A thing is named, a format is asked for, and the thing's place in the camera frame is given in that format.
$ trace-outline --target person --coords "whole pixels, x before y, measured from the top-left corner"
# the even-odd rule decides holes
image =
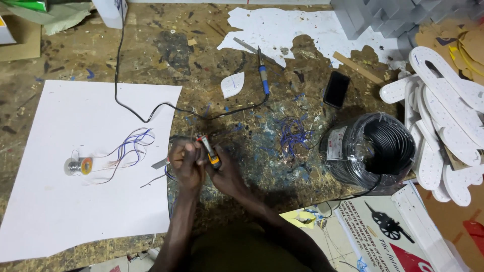
[[[206,163],[199,142],[176,141],[169,160],[178,180],[179,195],[168,233],[149,272],[335,272],[318,245],[250,192],[237,164],[220,146],[218,170]],[[192,239],[191,232],[205,172],[214,186],[233,197],[257,224],[227,226]]]

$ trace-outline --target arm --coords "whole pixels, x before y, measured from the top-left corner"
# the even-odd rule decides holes
[[[257,220],[267,236],[296,257],[299,262],[314,272],[336,271],[318,245],[304,231],[286,221],[247,188],[235,164],[219,146],[215,147],[222,166],[218,171],[206,166],[215,187],[232,196]]]
[[[192,232],[195,209],[205,171],[200,166],[200,143],[187,141],[174,143],[170,150],[170,162],[178,178],[179,195],[174,203],[168,233],[150,272],[180,270],[186,256]]]

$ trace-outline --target hand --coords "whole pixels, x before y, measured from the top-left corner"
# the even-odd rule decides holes
[[[171,146],[168,155],[171,166],[178,179],[180,194],[197,196],[205,180],[207,153],[200,142],[179,139]]]
[[[205,170],[209,174],[214,186],[222,194],[238,198],[250,193],[249,188],[245,186],[244,181],[239,173],[237,164],[230,158],[220,146],[215,146],[222,165],[218,170],[213,169],[210,164],[205,165]]]

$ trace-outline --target cable label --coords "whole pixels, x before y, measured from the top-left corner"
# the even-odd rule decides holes
[[[341,142],[343,141],[343,135],[345,134],[347,126],[340,129],[335,129],[331,131],[328,138],[328,155],[327,160],[340,160],[343,158],[341,152]]]

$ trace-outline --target wooden stick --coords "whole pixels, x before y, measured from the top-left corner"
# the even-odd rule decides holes
[[[364,77],[368,78],[369,80],[373,81],[375,84],[377,84],[380,87],[385,86],[387,83],[383,81],[381,78],[377,77],[376,75],[370,73],[368,70],[364,69],[363,67],[357,65],[347,57],[341,55],[337,51],[334,52],[333,58],[341,61],[343,64],[348,65],[351,69],[355,70],[356,72],[360,73]]]

